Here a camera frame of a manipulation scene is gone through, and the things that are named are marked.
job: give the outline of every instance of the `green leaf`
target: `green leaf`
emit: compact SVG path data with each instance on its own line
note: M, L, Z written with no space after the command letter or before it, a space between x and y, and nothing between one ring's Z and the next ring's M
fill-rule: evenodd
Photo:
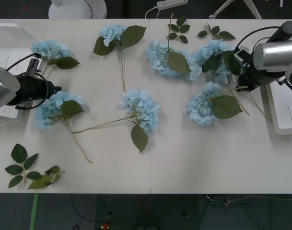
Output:
M26 160L26 150L23 146L16 144L12 150L12 158L17 163L23 163Z
M180 32L181 33L186 33L187 31L189 31L190 25L182 25L180 28Z
M8 172L11 175L18 175L22 173L23 168L19 165L13 164L5 168L5 171Z
M50 182L50 181L45 181L45 186L49 186L49 185L51 185L51 184L53 184L52 182Z
M180 39L183 43L187 44L188 43L188 40L187 38L184 36L184 35L180 35Z
M219 26L215 26L215 27L213 27L213 29L212 29L212 34L213 34L213 35L218 34L219 31L220 31Z
M73 69L80 63L72 57L60 57L58 59L48 60L47 64L49 66L56 64L60 69Z
M223 61L227 69L236 76L241 73L241 64L236 61L233 51L225 51L222 53Z
M179 32L179 27L175 24L171 24L170 29L172 29L173 31Z
M69 120L76 114L85 113L79 103L75 100L64 102L61 105L61 113L66 120Z
M185 16L182 16L182 17L180 17L177 21L176 21L176 24L178 25L178 26L182 26L183 25L183 23L186 21L186 17Z
M201 66L202 72L206 73L211 69L218 69L219 62L217 61L216 54L212 54Z
M29 178L31 180L38 180L41 178L41 174L39 172L29 172L26 175L26 178Z
M52 183L56 183L59 179L60 179L60 175L56 174L56 176L54 177Z
M114 48L116 46L116 42L114 40L112 40L108 44L108 47L104 45L103 41L104 41L103 37L98 37L98 39L96 41L96 45L94 46L94 49L93 49L94 54L100 55L100 56L105 56L114 50Z
M211 99L212 111L218 119L229 119L242 112L235 97L223 95Z
M36 161L38 157L38 153L34 154L33 156L31 156L30 158L28 158L25 162L24 162L24 168L26 170L28 170L33 164L34 162Z
M208 35L208 32L203 30L203 31L199 32L198 37L205 37L206 35Z
M191 72L186 58L180 53L170 52L168 55L167 65L170 69L178 73L187 75Z
M45 171L46 174L50 175L50 174L56 174L60 171L58 166L53 166L52 168L48 169L47 171Z
M129 26L122 34L121 48L127 48L138 43L144 37L146 27L133 25Z
M174 40L176 38L176 36L177 36L176 33L170 33L169 39Z
M227 31L221 31L219 35L225 40L234 40L236 39L232 34Z
M15 176L11 179L10 183L8 184L9 188L12 188L20 183L20 181L23 179L23 176Z
M38 180L34 180L27 189L39 189L50 185L52 181L51 175L42 175Z
M139 125L135 125L131 131L131 138L134 145L140 150L140 153L142 153L148 143L148 136L145 131Z
M208 24L208 27L209 27L209 31L210 31L210 33L211 33L211 27L210 27L210 25Z

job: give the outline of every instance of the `flower stem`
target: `flower stem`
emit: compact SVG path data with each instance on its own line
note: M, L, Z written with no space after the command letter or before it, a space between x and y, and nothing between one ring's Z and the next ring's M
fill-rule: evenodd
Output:
M24 165L23 165L23 164L22 164L22 168L23 168L23 178L24 178L24 183L26 184L25 168L24 168Z
M84 130L82 130L82 131L72 132L72 134L82 133L82 132L85 132L85 131L87 131L87 130L91 130L91 129L99 128L99 127L101 127L101 126L105 126L105 125L108 125L108 124L111 124L111 123L114 123L114 122L117 122L117 121L123 121L123 120L126 120L126 119L128 119L128 117L125 117L125 118L122 118L122 119L119 119L119 120L115 120L115 121L111 121L111 122L107 122L107 123L102 124L102 125L99 125L99 126L94 126L94 127L91 127L91 128L87 128L87 129L84 129Z
M169 52L169 40L170 40L170 27L171 27L171 19L173 18L174 14L171 14L171 17L169 19L169 32L168 32L168 52Z
M246 89L246 88L248 88L248 86L239 86L239 87L236 87L236 88L234 88L232 90L234 91L234 90L241 90L241 89ZM224 95L224 94L226 94L226 93L228 93L228 92L230 92L232 90L231 89L228 89L228 91L223 92L222 95Z
M122 79L122 87L123 87L123 92L126 91L126 86L125 86L125 60L122 55L122 50L120 51L120 60L121 60L121 79Z
M82 152L84 153L84 156L85 156L85 158L87 159L87 161L90 162L90 163L92 163L92 161L87 157L86 153L84 152L82 146L78 143L77 139L75 138L75 136L74 136L74 134L73 134L73 132L72 132L70 126L69 126L68 124L66 124L66 126L67 126L69 132L72 134L72 136L73 136L73 138L74 138L74 140L75 140L75 143L77 143L77 145L80 147L80 149L81 149Z
M258 106L258 104L256 103L256 101L255 101L255 99L253 98L253 96L251 95L251 93L249 92L249 95L251 96L251 98L252 98L252 100L246 95L246 97L251 101L251 103L252 104L254 104L257 108L258 108L258 110L261 112L261 114L265 117L265 119L267 119L269 122L271 122L272 123L272 120L271 119L269 119L266 115L265 115L265 113L261 110L261 108Z
M233 94L233 96L236 98L237 102L244 109L244 111L247 113L247 115L250 116L249 112L244 108L244 106L242 105L242 103L237 99L236 95L232 92L232 90L229 88L229 86L227 84L225 84L225 85L227 86L228 90Z

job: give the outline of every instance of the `white cable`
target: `white cable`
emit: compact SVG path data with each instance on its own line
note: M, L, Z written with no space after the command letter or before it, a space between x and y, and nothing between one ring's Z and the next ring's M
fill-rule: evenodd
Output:
M156 19L159 17L159 13L160 13L160 11L161 11L161 7L160 7L160 9L159 9L159 12L158 12L157 15L156 15Z
M146 12L146 14L145 14L145 19L147 19L147 14L148 14L150 11L154 10L154 9L157 9L157 7L154 6L152 9L150 9L150 10L148 10L148 11Z

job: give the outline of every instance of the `silver cylinder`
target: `silver cylinder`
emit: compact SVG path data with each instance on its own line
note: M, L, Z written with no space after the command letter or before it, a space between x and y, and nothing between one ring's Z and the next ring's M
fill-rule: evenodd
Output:
M20 83L16 77L5 70L0 70L0 107L14 99L19 89Z
M292 63L292 40L257 45L253 62L258 70L285 71Z

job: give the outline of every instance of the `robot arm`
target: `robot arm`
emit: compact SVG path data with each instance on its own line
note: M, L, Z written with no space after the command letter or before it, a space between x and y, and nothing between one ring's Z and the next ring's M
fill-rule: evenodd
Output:
M9 69L24 59L26 58L20 59L8 69L0 69L0 108L4 105L16 105L16 109L33 109L40 106L46 98L61 91L61 87L54 86L52 82L47 81L42 75L36 72L39 63L38 59L31 59L25 73L14 76L8 72ZM34 107L25 108L18 106L19 104L38 99L42 99L42 102Z

